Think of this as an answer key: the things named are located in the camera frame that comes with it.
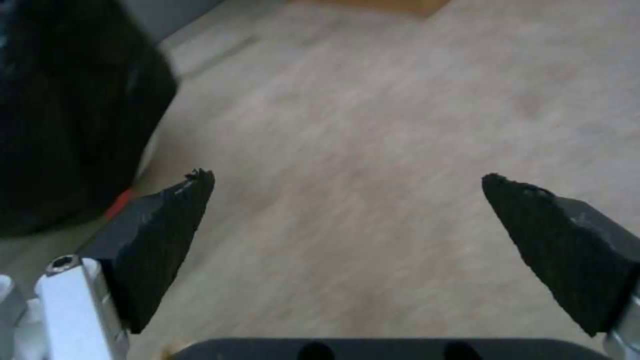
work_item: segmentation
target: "black object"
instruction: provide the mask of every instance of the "black object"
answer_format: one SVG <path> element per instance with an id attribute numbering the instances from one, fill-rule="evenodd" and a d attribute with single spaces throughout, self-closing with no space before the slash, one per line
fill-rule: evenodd
<path id="1" fill-rule="evenodd" d="M 176 86 L 116 0 L 0 1 L 0 235 L 108 208 Z"/>
<path id="2" fill-rule="evenodd" d="M 606 360 L 572 343 L 539 339 L 219 339 L 172 360 Z"/>
<path id="3" fill-rule="evenodd" d="M 211 171 L 130 202 L 80 251 L 100 261 L 121 320 L 140 333 L 189 250 L 213 191 Z"/>
<path id="4" fill-rule="evenodd" d="M 640 271 L 640 239 L 589 204 L 490 174 L 484 194 L 522 259 L 594 336 L 614 325 Z"/>

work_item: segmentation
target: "wooden floor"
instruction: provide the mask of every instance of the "wooden floor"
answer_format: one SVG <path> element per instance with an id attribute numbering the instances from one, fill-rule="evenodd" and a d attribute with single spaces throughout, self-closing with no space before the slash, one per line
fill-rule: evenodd
<path id="1" fill-rule="evenodd" d="M 218 183 L 131 359 L 211 337 L 502 336 L 599 347 L 522 263 L 480 178 L 640 233 L 640 3 L 453 0 L 427 20 L 228 0 L 163 43 L 182 77 L 147 193 Z M 35 279 L 92 231 L 0 243 Z"/>

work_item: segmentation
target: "hole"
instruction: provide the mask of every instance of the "hole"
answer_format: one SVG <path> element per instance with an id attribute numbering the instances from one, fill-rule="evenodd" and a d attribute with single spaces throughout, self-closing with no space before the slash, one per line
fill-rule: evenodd
<path id="1" fill-rule="evenodd" d="M 71 264 L 71 262 L 74 260 L 74 257 L 71 255 L 65 255 L 65 256 L 60 256 L 58 259 L 55 259 L 51 265 L 54 268 L 61 268 L 63 266 L 69 265 Z"/>
<path id="2" fill-rule="evenodd" d="M 333 351 L 323 343 L 305 345 L 298 352 L 298 360 L 334 360 Z"/>
<path id="3" fill-rule="evenodd" d="M 482 360 L 482 357 L 468 343 L 455 341 L 444 348 L 444 360 Z"/>

